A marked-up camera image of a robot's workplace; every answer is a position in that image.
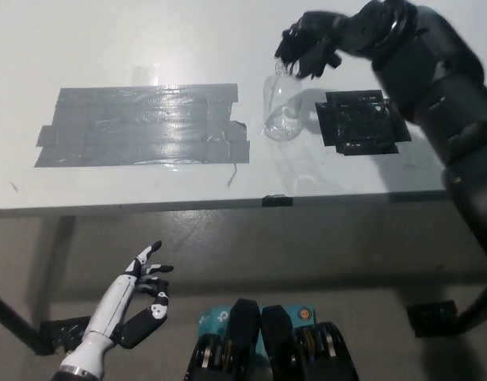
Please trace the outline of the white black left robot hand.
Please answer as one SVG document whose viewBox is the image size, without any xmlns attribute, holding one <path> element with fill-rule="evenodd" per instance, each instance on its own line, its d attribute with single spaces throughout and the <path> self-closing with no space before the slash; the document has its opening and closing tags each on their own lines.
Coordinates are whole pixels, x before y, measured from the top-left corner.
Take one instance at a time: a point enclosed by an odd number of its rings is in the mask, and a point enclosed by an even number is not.
<svg viewBox="0 0 487 381">
<path fill-rule="evenodd" d="M 161 241 L 147 246 L 111 283 L 98 303 L 80 345 L 62 361 L 54 380 L 102 380 L 106 353 L 121 346 L 131 349 L 154 333 L 167 319 L 169 283 L 157 276 L 168 273 L 171 265 L 149 264 Z M 151 305 L 125 320 L 135 294 L 152 296 Z"/>
</svg>

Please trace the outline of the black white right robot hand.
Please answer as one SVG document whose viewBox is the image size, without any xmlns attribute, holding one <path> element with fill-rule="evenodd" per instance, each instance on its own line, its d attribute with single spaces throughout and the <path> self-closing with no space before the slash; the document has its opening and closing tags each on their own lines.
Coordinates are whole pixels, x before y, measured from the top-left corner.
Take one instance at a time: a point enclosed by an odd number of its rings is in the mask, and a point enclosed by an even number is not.
<svg viewBox="0 0 487 381">
<path fill-rule="evenodd" d="M 409 1 L 370 1 L 353 16 L 307 11 L 282 32 L 274 57 L 298 79 L 336 69 L 342 63 L 338 51 L 379 64 L 412 35 L 416 15 Z"/>
</svg>

